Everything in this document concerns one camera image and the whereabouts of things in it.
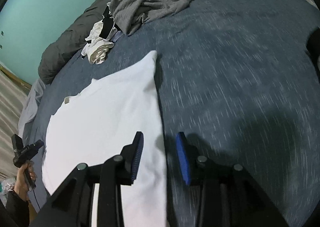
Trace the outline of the person's left hand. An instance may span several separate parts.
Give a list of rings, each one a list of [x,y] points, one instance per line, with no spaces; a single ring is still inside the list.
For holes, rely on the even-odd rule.
[[[28,192],[29,192],[28,185],[24,177],[24,171],[28,170],[29,176],[33,181],[35,181],[37,178],[37,175],[34,172],[33,164],[34,163],[32,161],[27,161],[17,171],[17,178],[16,178],[14,191],[24,202],[28,200]]]

